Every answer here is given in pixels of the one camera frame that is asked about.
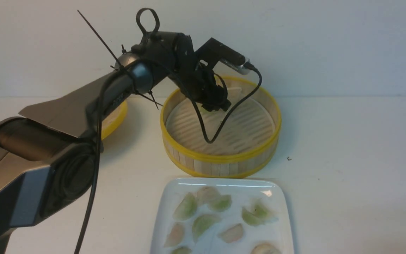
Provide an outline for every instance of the green dumpling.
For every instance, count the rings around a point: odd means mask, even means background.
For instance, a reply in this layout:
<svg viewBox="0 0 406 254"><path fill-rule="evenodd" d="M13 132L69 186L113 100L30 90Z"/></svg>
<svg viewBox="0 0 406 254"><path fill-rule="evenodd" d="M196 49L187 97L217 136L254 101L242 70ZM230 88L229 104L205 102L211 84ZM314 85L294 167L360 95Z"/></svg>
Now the green dumpling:
<svg viewBox="0 0 406 254"><path fill-rule="evenodd" d="M179 247L174 249L170 254L191 254L192 250L187 247Z"/></svg>
<svg viewBox="0 0 406 254"><path fill-rule="evenodd" d="M251 226L259 226L263 224L263 220L260 218L256 217L254 214L251 212L247 211L245 207L242 208L242 219L244 220L245 223Z"/></svg>
<svg viewBox="0 0 406 254"><path fill-rule="evenodd" d="M213 212L223 212L231 207L231 195L221 195L208 204L209 209Z"/></svg>
<svg viewBox="0 0 406 254"><path fill-rule="evenodd" d="M268 209L262 202L261 199L258 199L253 204L253 214L261 220L268 221L275 218L270 209Z"/></svg>
<svg viewBox="0 0 406 254"><path fill-rule="evenodd" d="M181 203L175 209L173 218L175 220L187 220L197 212L197 201L192 193L187 193Z"/></svg>
<svg viewBox="0 0 406 254"><path fill-rule="evenodd" d="M192 224L193 241L197 242L198 238L205 233L212 225L220 222L220 217L213 214L203 214L197 217Z"/></svg>

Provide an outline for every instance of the yellow steamer rim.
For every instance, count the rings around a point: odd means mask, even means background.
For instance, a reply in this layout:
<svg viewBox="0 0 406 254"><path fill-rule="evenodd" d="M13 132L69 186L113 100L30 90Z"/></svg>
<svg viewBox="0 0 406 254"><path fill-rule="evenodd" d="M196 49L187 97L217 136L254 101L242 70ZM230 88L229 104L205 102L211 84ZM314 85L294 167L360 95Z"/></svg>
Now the yellow steamer rim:
<svg viewBox="0 0 406 254"><path fill-rule="evenodd" d="M107 138L122 124L127 112L128 104L126 101L123 101L120 106L118 106L103 120L101 124L101 140Z"/></svg>
<svg viewBox="0 0 406 254"><path fill-rule="evenodd" d="M257 85L237 77L223 77L223 79L228 88L236 85L254 88ZM275 125L274 131L267 140L255 148L232 155L210 155L192 151L172 138L166 128L166 121L174 108L185 99L179 90L175 90L165 101L160 117L165 150L170 160L181 170L194 177L244 178L258 172L272 159L278 144L282 117L277 102L265 89L260 87L249 99L261 104L268 112Z"/></svg>

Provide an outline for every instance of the bamboo steamer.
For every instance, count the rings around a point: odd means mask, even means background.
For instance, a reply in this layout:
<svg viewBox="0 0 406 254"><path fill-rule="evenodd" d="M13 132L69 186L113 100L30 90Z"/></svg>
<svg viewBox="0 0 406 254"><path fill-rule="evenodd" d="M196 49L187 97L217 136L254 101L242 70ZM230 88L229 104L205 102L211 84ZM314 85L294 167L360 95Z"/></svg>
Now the bamboo steamer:
<svg viewBox="0 0 406 254"><path fill-rule="evenodd" d="M223 79L233 105L256 86L237 77ZM226 112L200 112L211 139ZM195 177L229 178L252 175L272 159L282 122L278 104L263 88L231 114L212 144L204 141L195 110L179 90L167 98L160 120L164 147L176 166Z"/></svg>

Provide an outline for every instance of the black cable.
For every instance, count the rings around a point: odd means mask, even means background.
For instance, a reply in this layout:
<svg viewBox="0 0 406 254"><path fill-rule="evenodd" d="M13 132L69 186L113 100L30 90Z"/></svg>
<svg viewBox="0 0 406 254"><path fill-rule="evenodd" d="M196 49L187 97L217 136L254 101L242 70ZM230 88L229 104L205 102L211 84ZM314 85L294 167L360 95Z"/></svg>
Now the black cable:
<svg viewBox="0 0 406 254"><path fill-rule="evenodd" d="M89 201L87 204L86 214L84 216L84 221L82 222L81 232L79 233L78 242L76 243L76 248L74 249L74 254L79 254L81 250L82 241L84 240L84 235L87 229L87 225L90 218L90 213L92 212L93 201L95 199L95 193L97 191L97 180L98 180L98 171L100 168L100 151L101 151L101 133L102 133L102 117L103 117L103 98L104 93L108 87L122 74L123 71L117 71L106 79L103 86L100 89L100 95L98 97L97 105L97 137L96 137L96 148L95 148L95 160L93 165L93 180L92 188L90 189Z"/></svg>

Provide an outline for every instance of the table surface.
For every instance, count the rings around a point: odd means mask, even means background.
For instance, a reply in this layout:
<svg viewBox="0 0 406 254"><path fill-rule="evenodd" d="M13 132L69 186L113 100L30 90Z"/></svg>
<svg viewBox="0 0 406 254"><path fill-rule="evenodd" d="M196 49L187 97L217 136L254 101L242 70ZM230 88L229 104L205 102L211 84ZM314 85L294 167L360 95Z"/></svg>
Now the table surface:
<svg viewBox="0 0 406 254"><path fill-rule="evenodd" d="M0 98L0 120L45 100ZM278 149L252 177L283 189L295 252L406 253L406 97L277 101ZM104 140L83 254L149 253L162 190L187 176L162 146L160 111L142 98L129 98L128 107L127 119ZM6 253L72 253L87 198L17 229Z"/></svg>

